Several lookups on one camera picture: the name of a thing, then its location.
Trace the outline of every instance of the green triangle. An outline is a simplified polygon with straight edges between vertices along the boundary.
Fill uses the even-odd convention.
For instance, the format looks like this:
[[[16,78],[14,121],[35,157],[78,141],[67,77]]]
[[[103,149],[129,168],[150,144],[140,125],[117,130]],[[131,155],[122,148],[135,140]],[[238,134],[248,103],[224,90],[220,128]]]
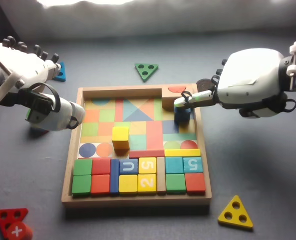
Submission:
[[[136,63],[135,67],[142,80],[146,82],[149,77],[159,68],[158,64]]]

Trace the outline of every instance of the robotic hand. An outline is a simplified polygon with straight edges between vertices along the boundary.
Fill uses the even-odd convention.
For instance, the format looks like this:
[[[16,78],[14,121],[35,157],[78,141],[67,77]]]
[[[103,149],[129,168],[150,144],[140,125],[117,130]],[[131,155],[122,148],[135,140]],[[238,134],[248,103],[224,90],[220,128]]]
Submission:
[[[186,109],[220,104],[225,109],[239,109],[245,118],[290,113],[296,101],[288,99],[284,92],[296,92],[296,42],[290,54],[284,57],[265,48],[233,53],[222,61],[224,68],[218,69],[216,75],[197,83],[198,93],[184,91],[174,106]],[[287,102],[294,102],[294,107],[287,109]]]
[[[46,84],[60,72],[59,56],[54,54],[46,60],[48,53],[34,46],[34,53],[26,53],[23,42],[16,44],[11,36],[0,43],[0,105],[15,104],[30,108],[27,121],[32,127],[49,131],[74,129],[82,123],[83,107],[60,98],[56,90]],[[40,93],[44,87],[53,95]]]

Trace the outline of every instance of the gray table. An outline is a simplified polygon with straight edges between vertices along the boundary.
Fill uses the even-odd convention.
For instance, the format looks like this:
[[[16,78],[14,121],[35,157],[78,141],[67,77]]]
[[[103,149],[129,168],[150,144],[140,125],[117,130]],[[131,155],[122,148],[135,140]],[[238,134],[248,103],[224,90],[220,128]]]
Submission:
[[[246,48],[289,55],[296,31],[39,43],[65,62],[67,82],[50,81],[75,101],[79,87],[141,85],[134,63],[156,63],[146,84],[195,83],[210,78],[221,60]],[[296,94],[289,94],[296,99]],[[296,239],[296,110],[243,119],[237,110],[202,109],[213,200],[208,214],[195,208],[66,211],[61,189],[70,131],[29,135],[27,109],[0,106],[0,209],[28,208],[25,222],[39,240],[288,240]],[[217,217],[239,195],[254,232],[219,226]]]

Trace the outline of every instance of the wooden frame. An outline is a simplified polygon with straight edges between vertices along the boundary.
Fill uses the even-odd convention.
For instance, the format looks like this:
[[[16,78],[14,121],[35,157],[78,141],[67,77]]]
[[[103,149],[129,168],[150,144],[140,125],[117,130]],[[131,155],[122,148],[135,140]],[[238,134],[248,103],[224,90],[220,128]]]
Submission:
[[[167,88],[171,86],[186,86],[197,92],[196,84],[164,84],[164,85],[139,85],[139,86],[115,86],[115,87],[84,87],[78,89],[77,104],[84,106],[86,99],[90,98],[129,98],[129,97],[161,97],[173,99],[180,96],[173,96]],[[71,194],[72,170],[75,159],[78,157],[81,127],[72,130],[66,171],[63,181],[61,201],[67,208],[90,208],[90,207],[124,207],[124,206],[169,206],[169,205],[208,205],[212,193],[208,171],[208,162],[203,137],[203,124],[199,108],[194,109],[197,144],[201,150],[203,172],[206,185],[205,195],[136,195],[136,196],[103,196],[73,198]]]

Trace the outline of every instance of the triangle toy with holes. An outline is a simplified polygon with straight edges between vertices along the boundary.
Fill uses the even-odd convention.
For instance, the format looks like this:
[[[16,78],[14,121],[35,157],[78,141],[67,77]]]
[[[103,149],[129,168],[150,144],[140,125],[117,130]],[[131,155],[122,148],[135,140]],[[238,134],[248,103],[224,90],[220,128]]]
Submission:
[[[60,72],[59,72],[58,76],[55,76],[53,78],[53,80],[56,80],[59,82],[65,82],[66,81],[66,71],[65,71],[65,67],[64,67],[64,62],[61,62],[60,65],[61,65]]]
[[[142,80],[146,82],[149,77],[159,68],[157,64],[136,63],[135,67],[140,74]]]
[[[28,209],[26,208],[0,209],[0,230],[5,239],[7,228],[15,222],[21,222],[27,214]]]
[[[251,230],[253,223],[238,195],[235,195],[218,217],[220,224]]]

